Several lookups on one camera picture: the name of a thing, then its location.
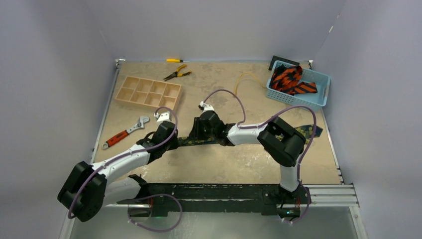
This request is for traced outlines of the wooden compartment tray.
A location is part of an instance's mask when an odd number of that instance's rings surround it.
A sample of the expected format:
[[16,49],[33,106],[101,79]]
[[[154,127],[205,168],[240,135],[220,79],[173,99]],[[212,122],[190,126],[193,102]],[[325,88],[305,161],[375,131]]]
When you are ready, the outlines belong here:
[[163,81],[127,76],[115,100],[122,105],[145,110],[167,107],[175,111],[182,95],[182,86]]

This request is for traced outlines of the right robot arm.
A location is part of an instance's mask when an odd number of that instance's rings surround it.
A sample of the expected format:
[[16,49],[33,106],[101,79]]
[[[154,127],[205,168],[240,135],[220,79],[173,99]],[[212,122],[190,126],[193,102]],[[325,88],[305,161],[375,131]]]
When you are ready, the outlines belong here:
[[259,144],[280,165],[280,198],[287,203],[299,196],[299,161],[305,152],[306,138],[280,117],[268,122],[240,125],[224,123],[214,111],[194,118],[189,137],[210,139],[221,146]]

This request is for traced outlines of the light blue plastic basket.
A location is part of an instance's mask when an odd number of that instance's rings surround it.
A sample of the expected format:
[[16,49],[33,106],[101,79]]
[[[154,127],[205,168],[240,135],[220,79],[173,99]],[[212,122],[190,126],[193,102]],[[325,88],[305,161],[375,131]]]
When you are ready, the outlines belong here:
[[303,75],[300,82],[315,83],[318,92],[316,94],[299,94],[299,95],[288,95],[273,89],[270,89],[269,83],[274,70],[284,65],[286,67],[295,66],[282,61],[276,61],[271,71],[271,76],[267,82],[267,93],[266,96],[270,99],[283,102],[289,105],[306,105],[312,108],[314,111],[319,111],[322,107],[326,106],[328,98],[328,90],[330,87],[331,77],[310,69],[303,68]]

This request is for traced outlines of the blue floral tie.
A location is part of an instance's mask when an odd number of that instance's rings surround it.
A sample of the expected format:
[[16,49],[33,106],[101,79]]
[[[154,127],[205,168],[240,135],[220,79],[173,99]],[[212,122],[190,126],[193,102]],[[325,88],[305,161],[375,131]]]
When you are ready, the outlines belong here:
[[[308,124],[308,125],[298,126],[295,129],[305,137],[306,144],[309,144],[309,141],[310,141],[311,136],[312,136],[313,128],[314,128],[314,126],[312,124]],[[314,137],[320,137],[322,132],[323,132],[323,128],[316,126],[316,131],[315,131]],[[218,144],[218,142],[216,142],[215,140],[213,140],[209,137],[208,138],[206,137],[205,139],[195,139],[195,138],[190,137],[190,136],[178,137],[178,145],[180,147],[194,146],[194,145],[206,145],[206,144]]]

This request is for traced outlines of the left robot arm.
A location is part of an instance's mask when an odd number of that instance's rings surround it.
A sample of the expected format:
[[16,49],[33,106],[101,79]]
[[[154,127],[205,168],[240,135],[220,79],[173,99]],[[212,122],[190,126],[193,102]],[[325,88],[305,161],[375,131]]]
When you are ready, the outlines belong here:
[[151,139],[141,139],[128,150],[97,164],[77,163],[58,193],[58,201],[68,209],[67,217],[86,222],[104,205],[106,189],[131,170],[161,158],[177,143],[177,125],[161,122]]

